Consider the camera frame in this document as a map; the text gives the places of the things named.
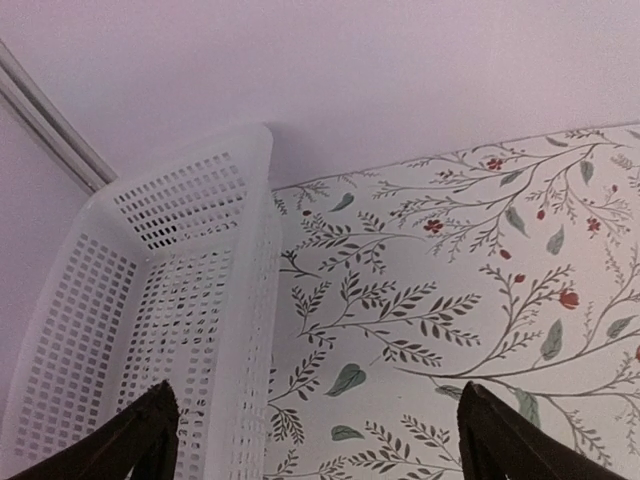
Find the white plastic basket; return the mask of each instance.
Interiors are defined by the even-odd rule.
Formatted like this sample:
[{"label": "white plastic basket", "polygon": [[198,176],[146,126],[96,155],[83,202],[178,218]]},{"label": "white plastic basket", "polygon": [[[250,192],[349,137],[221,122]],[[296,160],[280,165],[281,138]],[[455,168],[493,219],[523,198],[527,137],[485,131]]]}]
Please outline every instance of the white plastic basket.
[{"label": "white plastic basket", "polygon": [[168,378],[181,408],[175,478],[261,478],[281,246],[271,146],[252,127],[89,200],[28,326],[0,476]]}]

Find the wall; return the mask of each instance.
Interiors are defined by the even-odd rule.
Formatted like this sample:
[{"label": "wall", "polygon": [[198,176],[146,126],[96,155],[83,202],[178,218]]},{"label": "wall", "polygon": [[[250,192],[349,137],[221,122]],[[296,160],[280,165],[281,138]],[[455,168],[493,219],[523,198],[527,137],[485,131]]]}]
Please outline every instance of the wall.
[{"label": "wall", "polygon": [[266,478],[461,479],[469,380],[637,477],[640,125],[275,198],[286,235]]},{"label": "wall", "polygon": [[88,198],[0,104],[0,414],[31,311]]},{"label": "wall", "polygon": [[3,0],[2,40],[120,175],[267,122],[273,181],[640,120],[634,0]]}]

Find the curtain rod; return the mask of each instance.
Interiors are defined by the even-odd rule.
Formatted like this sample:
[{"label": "curtain rod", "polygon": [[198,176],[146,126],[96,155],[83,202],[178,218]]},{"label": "curtain rod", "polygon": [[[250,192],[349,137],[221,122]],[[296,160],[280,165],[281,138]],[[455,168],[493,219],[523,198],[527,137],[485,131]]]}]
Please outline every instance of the curtain rod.
[{"label": "curtain rod", "polygon": [[89,193],[117,176],[62,116],[0,40],[0,97],[53,160]]}]

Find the red flower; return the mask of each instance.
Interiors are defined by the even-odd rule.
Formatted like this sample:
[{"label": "red flower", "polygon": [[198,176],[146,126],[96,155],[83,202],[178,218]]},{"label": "red flower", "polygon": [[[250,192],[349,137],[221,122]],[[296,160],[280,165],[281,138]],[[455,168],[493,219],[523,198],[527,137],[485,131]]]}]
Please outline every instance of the red flower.
[{"label": "red flower", "polygon": [[444,227],[444,224],[440,220],[427,220],[427,224],[423,228],[435,235],[442,230],[442,227]]},{"label": "red flower", "polygon": [[571,292],[567,289],[564,289],[560,292],[560,304],[564,308],[569,310],[575,310],[575,308],[580,305],[580,298],[576,292]]},{"label": "red flower", "polygon": [[499,158],[492,158],[489,160],[489,163],[487,163],[487,167],[489,167],[489,170],[502,170],[503,163]]},{"label": "red flower", "polygon": [[593,232],[595,234],[595,232],[600,230],[600,222],[597,218],[591,217],[589,220],[587,220],[587,224],[589,225],[587,227],[587,231],[589,232]]}]

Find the leaf pattern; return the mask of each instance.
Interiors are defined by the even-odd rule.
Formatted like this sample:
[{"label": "leaf pattern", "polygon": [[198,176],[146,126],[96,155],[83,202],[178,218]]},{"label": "leaf pattern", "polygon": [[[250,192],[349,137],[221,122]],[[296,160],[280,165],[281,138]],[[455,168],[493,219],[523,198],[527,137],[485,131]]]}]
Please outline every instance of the leaf pattern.
[{"label": "leaf pattern", "polygon": [[364,438],[362,434],[354,428],[346,425],[336,425],[331,429],[331,439],[334,442],[348,440],[350,438]]},{"label": "leaf pattern", "polygon": [[564,245],[564,225],[560,227],[556,233],[554,233],[547,242],[547,252],[551,255],[558,255]]},{"label": "leaf pattern", "polygon": [[509,207],[505,212],[505,216],[507,217],[507,222],[509,222],[509,225],[518,230],[525,237],[527,236],[524,220],[522,220],[522,217],[518,215],[516,207]]},{"label": "leaf pattern", "polygon": [[339,212],[340,210],[344,210],[349,205],[351,205],[354,200],[355,200],[355,197],[353,196],[352,193],[345,193],[343,195],[343,197],[342,197],[342,200],[340,200],[338,202],[338,204],[335,207],[333,207],[331,210],[329,210],[329,211],[330,212]]},{"label": "leaf pattern", "polygon": [[524,390],[514,389],[514,395],[518,399],[520,408],[518,412],[536,427],[540,428],[540,413],[538,412],[538,399]]},{"label": "leaf pattern", "polygon": [[549,361],[557,357],[560,350],[562,350],[562,322],[556,320],[555,323],[551,325],[547,338],[542,344],[542,347],[540,347],[540,353],[543,359]]},{"label": "leaf pattern", "polygon": [[629,326],[631,320],[636,318],[635,315],[631,315],[630,317],[619,318],[615,322],[613,322],[609,328],[607,329],[607,337],[609,338],[618,338],[618,336],[622,333],[622,331]]},{"label": "leaf pattern", "polygon": [[580,162],[580,173],[582,174],[585,185],[589,185],[589,181],[591,177],[593,177],[593,163],[587,160]]},{"label": "leaf pattern", "polygon": [[356,363],[349,363],[345,365],[335,383],[329,389],[325,395],[329,397],[337,397],[342,395],[347,390],[357,387],[367,379],[367,374],[360,370],[360,366]]},{"label": "leaf pattern", "polygon": [[570,130],[275,192],[264,477],[461,480],[456,407],[472,380],[634,478],[637,132]]}]

